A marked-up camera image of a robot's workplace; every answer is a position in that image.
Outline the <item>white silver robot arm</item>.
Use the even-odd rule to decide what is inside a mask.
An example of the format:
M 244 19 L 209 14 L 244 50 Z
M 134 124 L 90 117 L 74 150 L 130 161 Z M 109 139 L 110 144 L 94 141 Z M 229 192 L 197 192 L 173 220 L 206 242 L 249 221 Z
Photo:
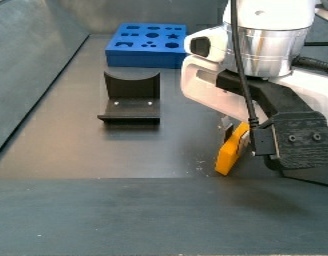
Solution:
M 328 146 L 328 77 L 292 67 L 315 0 L 228 0 L 184 40 L 185 97 L 249 124 L 255 145 Z

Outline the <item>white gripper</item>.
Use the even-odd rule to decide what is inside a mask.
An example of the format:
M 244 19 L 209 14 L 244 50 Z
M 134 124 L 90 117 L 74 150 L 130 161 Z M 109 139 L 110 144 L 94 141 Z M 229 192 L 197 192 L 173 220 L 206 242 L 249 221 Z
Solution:
M 185 97 L 214 109 L 232 118 L 246 122 L 248 113 L 244 98 L 216 87 L 216 77 L 224 70 L 225 48 L 230 37 L 221 26 L 201 30 L 184 40 L 188 56 L 181 67 L 181 91 Z M 295 69 L 283 77 L 269 78 L 279 87 L 287 86 L 312 110 L 319 111 L 328 125 L 328 77 Z M 224 140 L 233 132 L 228 116 L 221 118 Z

